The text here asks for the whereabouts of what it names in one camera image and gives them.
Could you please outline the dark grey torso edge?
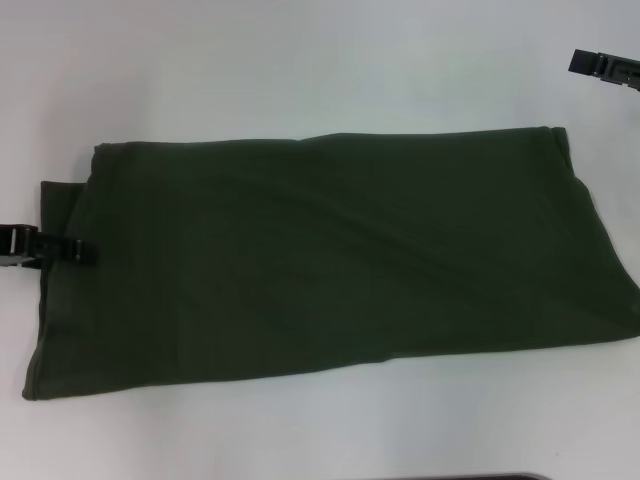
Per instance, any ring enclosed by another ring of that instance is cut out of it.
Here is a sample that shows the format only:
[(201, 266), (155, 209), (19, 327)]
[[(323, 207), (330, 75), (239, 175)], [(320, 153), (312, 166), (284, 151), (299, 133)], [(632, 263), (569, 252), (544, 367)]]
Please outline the dark grey torso edge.
[(535, 473), (496, 473), (443, 477), (441, 480), (553, 480)]

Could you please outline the dark green FREE T-shirt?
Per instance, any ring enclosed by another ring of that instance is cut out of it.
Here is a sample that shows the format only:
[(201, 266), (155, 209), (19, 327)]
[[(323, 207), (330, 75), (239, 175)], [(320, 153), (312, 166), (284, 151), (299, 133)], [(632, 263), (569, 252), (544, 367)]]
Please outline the dark green FREE T-shirt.
[(41, 224), (32, 401), (640, 336), (561, 128), (102, 144)]

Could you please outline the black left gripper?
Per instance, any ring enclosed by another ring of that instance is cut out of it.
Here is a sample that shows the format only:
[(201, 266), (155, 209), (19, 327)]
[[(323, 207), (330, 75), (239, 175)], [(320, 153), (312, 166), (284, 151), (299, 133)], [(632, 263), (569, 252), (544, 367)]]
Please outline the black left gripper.
[(0, 224), (0, 267), (40, 268), (40, 259), (94, 265), (96, 247), (84, 240), (42, 234), (31, 225)]

